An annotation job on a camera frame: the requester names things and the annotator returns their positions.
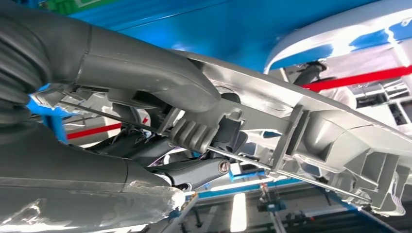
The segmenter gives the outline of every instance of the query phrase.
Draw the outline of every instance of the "gray plastic bracket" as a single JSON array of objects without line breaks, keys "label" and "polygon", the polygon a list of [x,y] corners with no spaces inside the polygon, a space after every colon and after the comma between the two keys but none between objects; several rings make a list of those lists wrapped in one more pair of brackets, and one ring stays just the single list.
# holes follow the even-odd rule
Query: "gray plastic bracket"
[{"label": "gray plastic bracket", "polygon": [[169,137],[172,143],[188,150],[206,152],[219,129],[219,122],[226,116],[242,122],[241,131],[265,130],[284,134],[289,130],[291,120],[285,120],[262,111],[221,99],[212,109],[203,113],[185,112],[173,127]]},{"label": "gray plastic bracket", "polygon": [[286,154],[286,150],[289,146],[293,133],[295,132],[295,129],[303,114],[302,109],[303,109],[302,105],[298,105],[293,109],[291,113],[291,116],[289,118],[289,121],[291,122],[291,124],[289,124],[286,131],[280,137],[280,140],[276,146],[276,149],[273,152],[272,158],[269,161],[269,164],[272,166],[272,172],[276,172],[281,166],[281,164],[283,163],[283,158]]},{"label": "gray plastic bracket", "polygon": [[289,126],[289,121],[285,119],[225,99],[221,99],[209,111],[203,113],[186,112],[183,118],[210,128],[217,128],[223,116],[234,121],[243,121],[242,131],[265,129],[284,134]]}]

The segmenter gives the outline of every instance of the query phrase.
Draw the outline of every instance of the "fluorescent light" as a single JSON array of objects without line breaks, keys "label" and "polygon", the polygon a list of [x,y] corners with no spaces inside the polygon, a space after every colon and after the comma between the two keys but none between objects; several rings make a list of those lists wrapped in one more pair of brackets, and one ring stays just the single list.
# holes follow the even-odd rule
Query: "fluorescent light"
[{"label": "fluorescent light", "polygon": [[230,183],[230,184],[225,184],[222,186],[216,186],[211,188],[211,191],[220,191],[220,190],[225,190],[225,189],[229,189],[229,188],[239,188],[239,187],[244,187],[244,186],[248,186],[248,185],[253,185],[253,184],[258,184],[258,183],[266,183],[266,182],[272,182],[274,181],[273,178],[265,178],[262,180],[253,180],[253,181],[246,181],[246,182],[241,182],[241,183]]},{"label": "fluorescent light", "polygon": [[230,232],[243,232],[246,230],[246,227],[246,195],[244,193],[238,193],[233,197]]}]

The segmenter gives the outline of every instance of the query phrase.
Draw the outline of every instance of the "red stripe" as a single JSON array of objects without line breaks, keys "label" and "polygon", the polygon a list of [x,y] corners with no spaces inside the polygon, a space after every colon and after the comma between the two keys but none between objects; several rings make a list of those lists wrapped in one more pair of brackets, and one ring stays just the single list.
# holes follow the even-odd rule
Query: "red stripe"
[{"label": "red stripe", "polygon": [[303,88],[309,89],[311,91],[321,91],[341,86],[349,86],[360,83],[369,83],[385,79],[393,79],[403,75],[408,75],[412,73],[412,66],[409,67],[398,67],[393,69],[381,70],[377,72],[355,75],[351,77],[335,79],[330,81],[324,81],[319,83],[311,83],[303,85]]},{"label": "red stripe", "polygon": [[[319,82],[319,83],[311,83],[311,84],[303,85],[302,87],[309,89],[311,91],[321,91],[321,90],[332,89],[332,88],[341,87],[341,86],[349,86],[349,85],[368,83],[368,82],[374,82],[374,81],[385,80],[385,79],[393,79],[393,78],[397,78],[397,77],[408,75],[408,74],[412,74],[412,66],[398,67],[398,68],[381,70],[381,71],[367,73],[367,74],[350,76],[350,77],[341,78],[341,79],[335,79],[335,80],[324,81],[324,82]],[[120,127],[121,127],[121,123],[114,124],[114,125],[107,125],[107,126],[103,126],[103,127],[99,127],[95,129],[89,129],[85,131],[76,132],[76,133],[69,133],[67,135],[67,138],[75,139],[78,137],[84,137],[84,136],[88,136],[88,135],[92,135],[96,133],[106,132],[109,130],[119,129]]]},{"label": "red stripe", "polygon": [[78,138],[78,137],[84,137],[84,136],[88,136],[88,135],[92,135],[92,134],[96,134],[96,133],[103,133],[103,132],[107,132],[109,130],[120,129],[120,127],[121,127],[121,123],[118,123],[118,124],[114,124],[114,125],[106,125],[106,126],[103,126],[103,127],[84,130],[84,131],[80,131],[80,132],[76,132],[76,133],[69,133],[69,134],[67,134],[67,139],[75,139],[75,138]]}]

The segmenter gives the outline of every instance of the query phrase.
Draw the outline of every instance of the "screw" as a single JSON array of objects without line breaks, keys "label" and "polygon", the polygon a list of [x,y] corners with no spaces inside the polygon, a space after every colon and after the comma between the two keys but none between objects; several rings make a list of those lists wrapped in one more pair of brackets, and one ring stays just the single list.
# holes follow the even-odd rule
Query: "screw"
[{"label": "screw", "polygon": [[227,160],[221,161],[219,163],[219,172],[226,174],[230,170],[230,163]]}]

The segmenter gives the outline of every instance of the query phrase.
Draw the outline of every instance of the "metal rod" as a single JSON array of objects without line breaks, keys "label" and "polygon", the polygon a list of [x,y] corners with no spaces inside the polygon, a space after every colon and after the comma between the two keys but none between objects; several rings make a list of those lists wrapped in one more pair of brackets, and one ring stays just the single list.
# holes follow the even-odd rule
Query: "metal rod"
[{"label": "metal rod", "polygon": [[299,175],[296,175],[296,174],[293,174],[293,173],[290,173],[290,172],[287,172],[287,171],[283,171],[283,170],[277,170],[275,172],[279,173],[279,174],[282,174],[282,175],[285,175],[285,176],[296,178],[296,179],[299,179],[299,180],[302,180],[302,181],[306,181],[308,183],[317,185],[317,186],[322,187],[322,188],[330,189],[330,190],[333,190],[333,191],[338,192],[338,193],[343,193],[343,194],[349,195],[349,196],[354,197],[354,198],[358,198],[358,199],[361,199],[361,200],[371,202],[371,200],[368,199],[368,198],[364,198],[364,197],[359,196],[357,194],[353,194],[353,193],[350,193],[350,192],[347,192],[347,191],[344,191],[344,190],[340,190],[338,188],[335,188],[333,186],[327,185],[327,184],[319,182],[319,181],[314,181],[314,180],[311,180],[309,178],[299,176]]},{"label": "metal rod", "polygon": [[[224,150],[220,150],[220,149],[217,149],[217,148],[214,148],[214,147],[208,147],[207,149],[211,150],[211,151],[214,151],[216,153],[222,154],[224,156],[234,158],[234,159],[237,159],[237,160],[255,165],[255,166],[260,167],[260,168],[264,168],[264,169],[267,169],[267,170],[272,170],[272,167],[267,165],[267,164],[263,164],[263,163],[254,161],[254,160],[242,157],[240,155],[236,155],[236,154],[233,154],[233,153],[230,153],[230,152],[227,152],[227,151],[224,151]],[[290,172],[287,172],[287,171],[283,171],[281,169],[279,169],[277,171],[273,171],[273,172],[279,173],[281,175],[289,176],[289,177],[292,177],[292,178],[296,178],[296,179],[299,179],[299,180],[302,180],[302,181],[306,181],[308,183],[317,185],[319,187],[330,189],[330,190],[333,190],[333,191],[338,192],[338,193],[346,194],[346,195],[349,195],[349,196],[354,197],[354,198],[358,198],[358,199],[361,199],[361,200],[364,200],[364,201],[371,202],[371,200],[368,199],[368,198],[364,198],[364,197],[359,196],[357,194],[353,194],[353,193],[350,193],[350,192],[347,192],[347,191],[344,191],[344,190],[340,190],[340,189],[335,188],[333,186],[329,186],[325,183],[322,183],[322,182],[319,182],[319,181],[314,181],[314,180],[308,179],[308,178],[303,177],[303,176],[299,176],[299,175],[296,175],[296,174],[293,174],[293,173],[290,173]]]},{"label": "metal rod", "polygon": [[104,113],[104,112],[101,112],[101,111],[98,111],[98,110],[95,110],[95,109],[92,109],[92,108],[87,108],[87,107],[84,107],[84,106],[81,106],[81,105],[78,105],[78,104],[69,103],[69,102],[65,102],[65,101],[60,101],[60,103],[68,105],[68,106],[72,106],[72,107],[75,107],[75,108],[78,108],[78,109],[81,109],[81,110],[84,110],[84,111],[88,111],[88,112],[91,112],[91,113],[94,113],[94,114],[97,114],[97,115],[101,115],[103,117],[107,117],[107,118],[110,118],[110,119],[113,119],[113,120],[117,120],[117,121],[120,121],[120,122],[125,122],[127,124],[137,126],[137,127],[142,128],[144,130],[149,130],[151,132],[156,131],[155,128],[152,128],[150,126],[143,125],[143,124],[140,124],[138,122],[130,121],[130,120],[127,120],[127,119],[124,119],[124,118],[121,118],[121,117],[118,117],[118,116],[115,116],[115,115],[112,115],[112,114]]},{"label": "metal rod", "polygon": [[236,155],[236,154],[233,154],[233,153],[221,150],[221,149],[217,149],[217,148],[214,148],[214,147],[208,147],[207,149],[211,150],[211,151],[214,151],[216,153],[219,153],[221,155],[227,156],[229,158],[234,158],[234,159],[237,159],[239,161],[246,162],[246,163],[255,165],[257,167],[260,167],[260,168],[264,168],[264,169],[267,169],[267,170],[272,170],[272,167],[267,165],[267,164],[263,164],[263,163],[255,161],[255,160],[248,159],[248,158],[245,158],[245,157],[240,156],[240,155]]}]

